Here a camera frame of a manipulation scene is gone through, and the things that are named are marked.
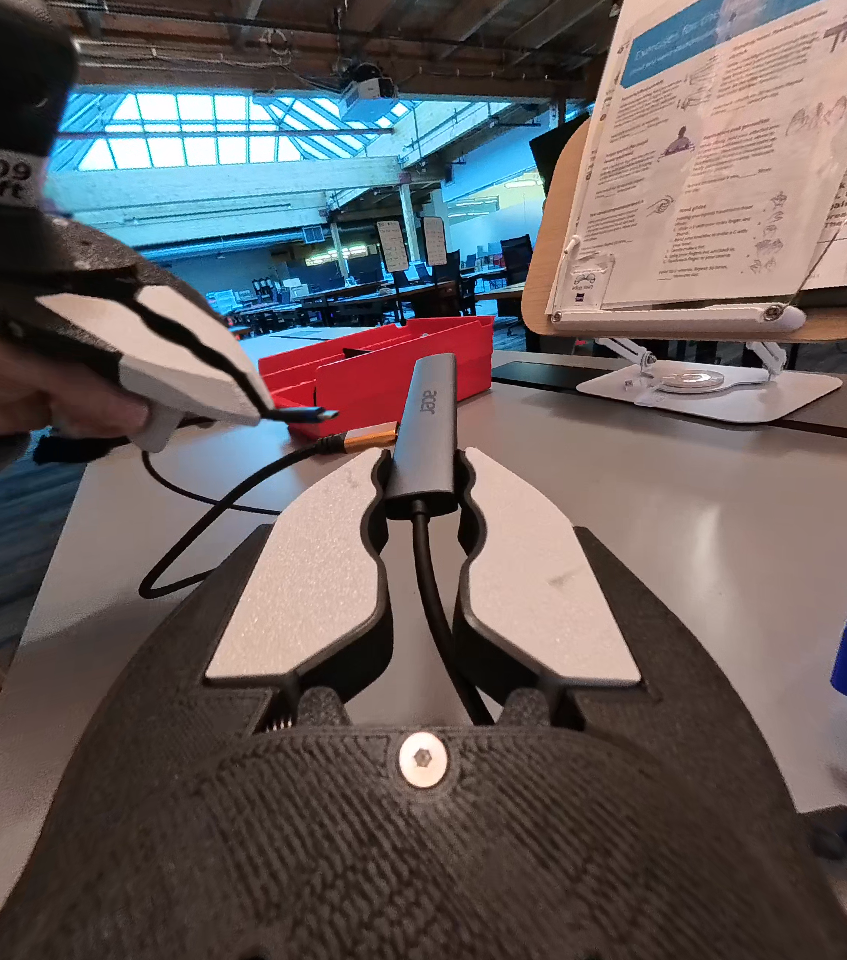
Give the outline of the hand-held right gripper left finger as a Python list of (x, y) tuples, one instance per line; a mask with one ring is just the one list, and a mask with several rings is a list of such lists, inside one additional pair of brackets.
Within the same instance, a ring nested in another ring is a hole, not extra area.
[(204, 674), (216, 687), (316, 688), (350, 702), (389, 666), (388, 449), (310, 486), (273, 524)]

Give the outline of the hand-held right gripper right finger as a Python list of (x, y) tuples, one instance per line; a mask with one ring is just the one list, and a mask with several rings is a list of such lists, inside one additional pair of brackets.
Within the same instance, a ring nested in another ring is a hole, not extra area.
[(535, 486), (476, 447), (459, 451), (464, 552), (454, 659), (504, 705), (539, 690), (551, 708), (573, 690), (634, 690), (643, 676), (574, 524)]

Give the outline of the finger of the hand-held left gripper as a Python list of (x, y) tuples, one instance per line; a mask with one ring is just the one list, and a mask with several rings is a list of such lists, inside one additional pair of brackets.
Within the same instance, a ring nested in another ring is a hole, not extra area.
[(273, 414), (276, 407), (257, 366), (205, 301), (194, 302), (174, 287), (142, 287), (134, 300), (144, 317), (164, 323), (162, 336), (185, 346), (205, 366), (228, 374), (258, 414)]
[(164, 322), (144, 317), (135, 296), (130, 304), (81, 294), (43, 295), (36, 301), (64, 323), (66, 336), (117, 356), (117, 384), (150, 407), (148, 424), (130, 437), (142, 451), (164, 450), (188, 416), (236, 426), (257, 426), (270, 416), (259, 414), (225, 371), (206, 366), (163, 336)]

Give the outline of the red plastic bin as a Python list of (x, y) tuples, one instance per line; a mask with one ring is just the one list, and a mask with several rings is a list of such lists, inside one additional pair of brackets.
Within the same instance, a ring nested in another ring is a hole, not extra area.
[(290, 425), (316, 440), (398, 421), (415, 366), (431, 355), (455, 355), (459, 402), (489, 391), (494, 324), (487, 316), (410, 318), (262, 358), (258, 370), (277, 408), (338, 412), (326, 423)]

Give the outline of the grey hub with black lead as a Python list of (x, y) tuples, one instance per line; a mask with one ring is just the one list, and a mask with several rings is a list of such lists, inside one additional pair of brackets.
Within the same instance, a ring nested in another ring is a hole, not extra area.
[(417, 361), (393, 450), (393, 466), (384, 496), (390, 522), (411, 527), (420, 603), (442, 666), (475, 726), (495, 721), (476, 686), (455, 660), (454, 636), (434, 568), (430, 522), (455, 514), (457, 452), (457, 363), (452, 353)]

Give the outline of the person's left hand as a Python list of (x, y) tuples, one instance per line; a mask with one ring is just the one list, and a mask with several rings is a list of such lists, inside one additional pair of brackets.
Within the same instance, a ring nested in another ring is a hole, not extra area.
[(0, 437), (51, 426), (76, 438), (132, 437), (149, 420), (144, 399), (85, 366), (0, 340)]

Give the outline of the row of dark work tables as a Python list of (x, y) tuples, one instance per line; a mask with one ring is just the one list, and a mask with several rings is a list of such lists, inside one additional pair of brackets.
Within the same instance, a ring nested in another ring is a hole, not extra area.
[(265, 303), (239, 309), (227, 323), (239, 340), (292, 329), (373, 328), (410, 319), (467, 316), (480, 299), (504, 298), (504, 268), (464, 270), (458, 281), (396, 287), (370, 283), (309, 294), (288, 304)]

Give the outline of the ceiling projector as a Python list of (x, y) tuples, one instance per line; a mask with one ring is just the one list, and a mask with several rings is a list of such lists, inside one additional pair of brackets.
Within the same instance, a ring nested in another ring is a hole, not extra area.
[(345, 124), (355, 123), (363, 128), (376, 126), (400, 103), (393, 79), (373, 63), (351, 64), (343, 80), (340, 116)]

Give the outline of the wooden document stand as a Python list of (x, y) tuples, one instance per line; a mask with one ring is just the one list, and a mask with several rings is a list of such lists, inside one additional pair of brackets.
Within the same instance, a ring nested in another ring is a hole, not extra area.
[(589, 122), (583, 163), (569, 215), (551, 196), (522, 296), (529, 331), (543, 342), (588, 338), (625, 365), (585, 382), (590, 397), (727, 426), (776, 426), (833, 394), (835, 375), (790, 367), (790, 346), (847, 340), (847, 286), (836, 293), (808, 289), (825, 252), (811, 255), (792, 294), (728, 302), (704, 300), (551, 313), (562, 255), (579, 250), (575, 228), (598, 151), (601, 124)]

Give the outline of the white lens wipe packet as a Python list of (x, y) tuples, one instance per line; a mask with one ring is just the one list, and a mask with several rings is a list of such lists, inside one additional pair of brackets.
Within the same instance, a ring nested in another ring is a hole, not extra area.
[(616, 265), (617, 258), (613, 253), (565, 251), (552, 292), (551, 313), (601, 311)]

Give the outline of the black office chair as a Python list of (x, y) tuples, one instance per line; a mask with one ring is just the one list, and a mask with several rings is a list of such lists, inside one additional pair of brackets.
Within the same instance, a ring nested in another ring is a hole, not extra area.
[(505, 278), (508, 286), (525, 283), (534, 254), (533, 241), (529, 234), (501, 241)]

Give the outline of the black monitor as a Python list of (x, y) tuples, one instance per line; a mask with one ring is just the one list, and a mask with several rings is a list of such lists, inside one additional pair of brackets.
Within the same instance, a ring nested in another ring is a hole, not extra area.
[(591, 112), (585, 110), (574, 119), (532, 139), (530, 149), (541, 179), (544, 199), (541, 202), (543, 218), (548, 216), (551, 196), (556, 197), (555, 209), (570, 215), (580, 182), (583, 149), (587, 144)]

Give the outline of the illustrated instruction sheet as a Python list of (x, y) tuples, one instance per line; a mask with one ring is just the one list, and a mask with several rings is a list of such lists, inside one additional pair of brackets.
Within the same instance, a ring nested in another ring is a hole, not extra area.
[(847, 2), (646, 2), (575, 235), (605, 309), (772, 298), (847, 172)]

